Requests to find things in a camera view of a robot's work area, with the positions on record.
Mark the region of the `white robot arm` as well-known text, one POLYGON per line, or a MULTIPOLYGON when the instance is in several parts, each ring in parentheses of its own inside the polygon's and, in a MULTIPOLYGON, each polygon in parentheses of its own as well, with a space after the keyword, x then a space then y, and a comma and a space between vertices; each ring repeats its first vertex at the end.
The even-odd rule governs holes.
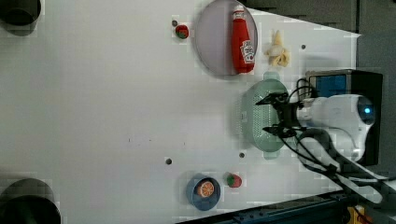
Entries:
POLYGON ((287 93, 270 93, 257 102, 270 105, 278 123, 264 130, 290 148, 303 166, 324 175, 358 201, 373 206, 395 204, 395 180, 358 164, 375 124, 375 107, 366 97, 341 94, 291 102, 287 93))

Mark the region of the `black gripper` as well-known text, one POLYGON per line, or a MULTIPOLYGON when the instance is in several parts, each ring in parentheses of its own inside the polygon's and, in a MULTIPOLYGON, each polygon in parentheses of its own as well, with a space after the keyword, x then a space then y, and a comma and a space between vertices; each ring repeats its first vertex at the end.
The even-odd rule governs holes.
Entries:
POLYGON ((286 103, 289 95, 286 92, 269 93, 256 105, 274 105, 279 125, 264 127, 263 130, 279 138, 290 138, 296 135, 293 129, 284 127, 299 127, 300 122, 297 118, 297 110, 300 108, 298 103, 286 103))

